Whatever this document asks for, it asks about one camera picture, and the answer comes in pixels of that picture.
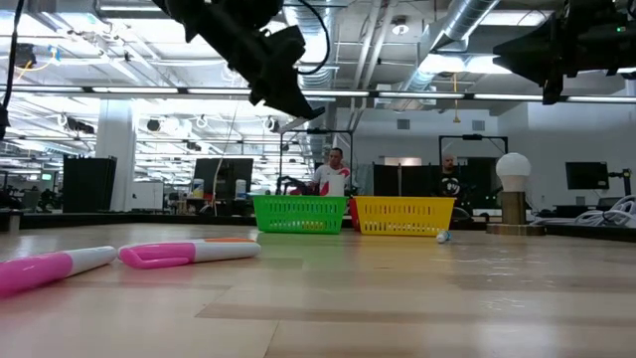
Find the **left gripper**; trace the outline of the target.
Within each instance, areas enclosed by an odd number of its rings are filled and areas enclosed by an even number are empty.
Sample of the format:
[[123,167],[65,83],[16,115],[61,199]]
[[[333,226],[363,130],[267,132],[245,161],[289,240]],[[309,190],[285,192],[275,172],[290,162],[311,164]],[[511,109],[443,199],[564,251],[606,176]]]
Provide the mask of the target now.
[[262,28],[277,15],[283,0],[153,0],[184,28],[186,43],[200,37],[238,72],[251,88],[248,100],[294,117],[314,119],[325,107],[312,107],[297,76],[286,76]]

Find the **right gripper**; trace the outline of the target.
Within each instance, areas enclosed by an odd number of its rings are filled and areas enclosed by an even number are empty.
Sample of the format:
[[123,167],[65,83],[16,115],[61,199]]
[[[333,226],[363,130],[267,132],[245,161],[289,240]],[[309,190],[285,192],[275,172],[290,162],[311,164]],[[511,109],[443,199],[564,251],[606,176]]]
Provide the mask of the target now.
[[636,69],[636,19],[617,0],[564,0],[526,35],[493,48],[492,62],[543,89],[542,104],[560,101],[563,77]]

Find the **pink cap white marker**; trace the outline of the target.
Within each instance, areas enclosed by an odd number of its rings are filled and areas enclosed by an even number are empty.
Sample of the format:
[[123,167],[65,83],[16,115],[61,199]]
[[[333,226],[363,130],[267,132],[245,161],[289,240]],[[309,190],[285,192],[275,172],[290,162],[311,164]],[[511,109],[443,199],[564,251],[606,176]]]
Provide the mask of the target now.
[[127,245],[118,259],[134,269],[164,269],[197,263],[250,259],[261,253],[260,244],[209,244],[201,240]]

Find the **pink thin marker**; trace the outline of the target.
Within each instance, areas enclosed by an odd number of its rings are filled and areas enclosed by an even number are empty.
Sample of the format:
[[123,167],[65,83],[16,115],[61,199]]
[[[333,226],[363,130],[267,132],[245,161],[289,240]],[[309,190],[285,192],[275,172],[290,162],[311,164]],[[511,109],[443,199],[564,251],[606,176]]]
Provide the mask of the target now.
[[104,246],[0,262],[0,298],[106,266],[116,257],[114,247]]

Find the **black monitor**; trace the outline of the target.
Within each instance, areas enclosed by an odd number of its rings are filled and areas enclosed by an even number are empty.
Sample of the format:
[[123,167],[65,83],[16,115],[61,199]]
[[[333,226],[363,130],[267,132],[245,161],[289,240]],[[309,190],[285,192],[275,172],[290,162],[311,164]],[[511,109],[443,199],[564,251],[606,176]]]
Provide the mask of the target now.
[[609,173],[605,162],[566,162],[568,190],[606,190]]
[[253,160],[251,158],[200,158],[195,162],[194,178],[205,180],[205,198],[233,200],[237,179],[247,182],[250,191]]

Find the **white bulb lamp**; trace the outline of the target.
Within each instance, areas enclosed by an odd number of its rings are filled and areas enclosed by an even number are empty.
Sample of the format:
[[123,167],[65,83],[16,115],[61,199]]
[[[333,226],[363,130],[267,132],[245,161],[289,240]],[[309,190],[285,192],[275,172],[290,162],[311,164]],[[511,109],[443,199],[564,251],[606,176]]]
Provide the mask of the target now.
[[543,226],[527,223],[526,184],[531,171],[529,159],[517,152],[507,153],[497,161],[496,174],[502,184],[502,222],[488,224],[487,234],[519,237],[539,237],[546,234]]

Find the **green plastic basket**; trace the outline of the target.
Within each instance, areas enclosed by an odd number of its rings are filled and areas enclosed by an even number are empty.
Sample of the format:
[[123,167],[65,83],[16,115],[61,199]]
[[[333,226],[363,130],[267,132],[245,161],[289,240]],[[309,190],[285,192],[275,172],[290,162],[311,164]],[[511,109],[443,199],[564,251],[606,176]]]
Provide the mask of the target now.
[[339,234],[347,203],[346,197],[253,197],[257,227],[265,233]]

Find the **long ceiling light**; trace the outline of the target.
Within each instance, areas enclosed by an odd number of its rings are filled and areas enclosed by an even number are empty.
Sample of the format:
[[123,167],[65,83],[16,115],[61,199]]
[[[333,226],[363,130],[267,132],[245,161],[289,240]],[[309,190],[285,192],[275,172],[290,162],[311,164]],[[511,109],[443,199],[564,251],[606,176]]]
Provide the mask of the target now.
[[[543,97],[538,94],[510,94],[510,93],[478,93],[478,92],[445,92],[445,91],[376,91],[378,98],[391,99],[457,99],[482,101],[524,101],[542,102]],[[636,104],[636,96],[614,95],[562,95],[557,102],[569,103],[602,103],[602,104]]]
[[[12,92],[32,92],[50,94],[130,94],[133,96],[150,95],[230,95],[249,96],[251,89],[244,88],[170,88],[170,87],[77,87],[77,86],[33,86],[17,85]],[[300,91],[310,97],[369,97],[368,90],[343,89],[302,89]]]

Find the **black partition panel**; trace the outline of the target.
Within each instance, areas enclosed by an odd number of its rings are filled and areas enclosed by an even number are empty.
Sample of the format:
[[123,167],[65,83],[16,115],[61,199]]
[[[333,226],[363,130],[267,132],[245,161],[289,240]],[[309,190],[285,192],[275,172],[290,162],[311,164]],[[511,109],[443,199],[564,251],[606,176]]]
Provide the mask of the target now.
[[423,166],[374,166],[374,195],[403,197],[441,197],[437,185],[441,167]]
[[84,214],[109,211],[116,163],[115,157],[65,157],[63,212]]

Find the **yellow plastic basket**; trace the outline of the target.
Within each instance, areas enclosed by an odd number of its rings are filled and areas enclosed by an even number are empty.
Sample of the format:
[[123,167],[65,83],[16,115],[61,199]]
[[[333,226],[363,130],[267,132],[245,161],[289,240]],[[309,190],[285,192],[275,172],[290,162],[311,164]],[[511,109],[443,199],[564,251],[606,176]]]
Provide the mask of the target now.
[[436,237],[449,230],[454,198],[355,198],[361,233],[371,236]]

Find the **silver ventilation duct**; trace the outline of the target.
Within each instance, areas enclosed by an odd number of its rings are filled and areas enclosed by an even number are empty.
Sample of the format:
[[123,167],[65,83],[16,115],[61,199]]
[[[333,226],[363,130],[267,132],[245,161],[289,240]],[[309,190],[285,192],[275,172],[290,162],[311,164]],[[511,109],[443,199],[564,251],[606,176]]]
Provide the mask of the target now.
[[[288,25],[297,25],[305,40],[305,54],[296,63],[299,71],[298,84],[302,90],[332,90],[335,85],[338,67],[335,64],[335,45],[337,8],[335,0],[289,0],[283,14]],[[309,97],[314,107],[325,107],[325,112],[314,119],[297,118],[282,126],[282,133],[292,138],[289,129],[308,129],[313,127],[336,129],[337,108],[335,97]],[[309,137],[310,148],[323,154],[326,146],[333,142],[334,134],[297,136]]]
[[439,39],[459,42],[467,39],[501,0],[452,0],[441,19]]

